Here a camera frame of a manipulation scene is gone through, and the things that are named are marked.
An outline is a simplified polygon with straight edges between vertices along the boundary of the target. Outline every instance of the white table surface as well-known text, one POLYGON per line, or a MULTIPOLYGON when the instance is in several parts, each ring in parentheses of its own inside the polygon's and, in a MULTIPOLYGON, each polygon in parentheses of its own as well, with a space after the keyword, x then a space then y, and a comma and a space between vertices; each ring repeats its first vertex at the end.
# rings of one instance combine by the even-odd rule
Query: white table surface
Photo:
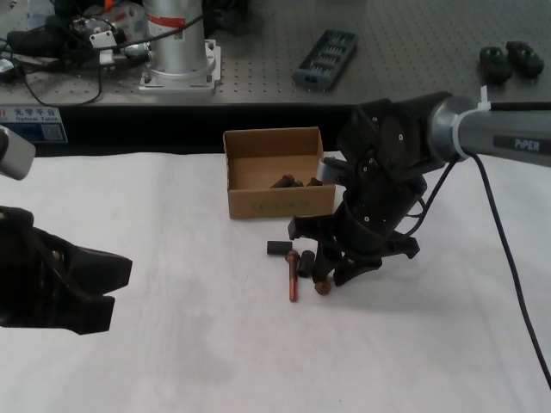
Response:
MULTIPOLYGON (((551 171, 484 161, 551 361, 551 171)), ((328 297, 301 280, 294 305, 287 263, 265 253, 288 220, 231 221, 221 155, 37 159, 0 193, 39 228, 133 259, 109 333, 0 329, 2 412, 551 411, 473 161, 415 259, 328 297)))

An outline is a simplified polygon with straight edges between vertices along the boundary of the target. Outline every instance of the copper bolt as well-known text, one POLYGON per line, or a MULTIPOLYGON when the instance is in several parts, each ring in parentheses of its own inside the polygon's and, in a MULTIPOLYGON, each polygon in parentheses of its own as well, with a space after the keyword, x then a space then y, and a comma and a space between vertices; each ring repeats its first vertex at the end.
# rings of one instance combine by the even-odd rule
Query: copper bolt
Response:
POLYGON ((331 284, 329 281, 318 281, 316 282, 314 288, 319 295, 327 295, 331 291, 331 284))
POLYGON ((295 250, 290 250, 285 256, 285 261, 289 263, 289 301, 292 303, 299 299, 299 277, 296 272, 299 260, 299 253, 295 250))

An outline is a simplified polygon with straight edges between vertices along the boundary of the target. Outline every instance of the open cardboard box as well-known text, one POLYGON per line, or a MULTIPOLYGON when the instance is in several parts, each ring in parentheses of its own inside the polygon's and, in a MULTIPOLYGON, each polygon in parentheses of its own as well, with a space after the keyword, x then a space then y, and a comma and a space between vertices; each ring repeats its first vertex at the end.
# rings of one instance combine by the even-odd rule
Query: open cardboard box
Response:
POLYGON ((335 186, 270 188, 290 174, 307 185, 324 155, 317 127, 228 131, 224 134, 230 218, 333 213, 335 186))

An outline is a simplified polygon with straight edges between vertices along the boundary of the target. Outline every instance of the robotic arm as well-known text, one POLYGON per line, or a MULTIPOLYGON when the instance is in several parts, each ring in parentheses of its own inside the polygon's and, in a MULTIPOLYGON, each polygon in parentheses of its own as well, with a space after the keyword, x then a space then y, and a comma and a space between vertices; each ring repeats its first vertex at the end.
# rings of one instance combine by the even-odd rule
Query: robotic arm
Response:
POLYGON ((427 189, 423 174, 480 153, 551 166, 551 117, 543 104, 478 105, 449 93, 356 109, 337 140, 346 163, 329 162, 323 180, 344 185, 332 215, 294 218, 291 239, 318 241, 314 282, 334 269, 339 287, 378 269, 382 258, 413 258, 418 242, 395 229, 427 189))

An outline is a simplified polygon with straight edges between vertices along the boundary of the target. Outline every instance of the label sticker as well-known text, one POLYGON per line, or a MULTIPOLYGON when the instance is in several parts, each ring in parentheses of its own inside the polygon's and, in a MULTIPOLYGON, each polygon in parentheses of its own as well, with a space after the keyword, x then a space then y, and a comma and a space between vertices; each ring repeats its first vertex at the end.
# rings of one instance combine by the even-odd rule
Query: label sticker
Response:
POLYGON ((493 137, 493 145, 496 148, 509 149, 511 151, 551 155, 551 142, 548 139, 496 135, 493 137))
POLYGON ((0 107, 0 125, 31 143, 67 143, 59 109, 32 106, 0 107))
MULTIPOLYGON (((159 36, 160 34, 171 32, 175 28, 182 28, 186 25, 186 19, 175 17, 157 17, 154 15, 147 15, 147 21, 147 29, 149 31, 149 35, 151 36, 159 36)), ((167 39, 186 41, 185 31, 176 33, 167 39)))

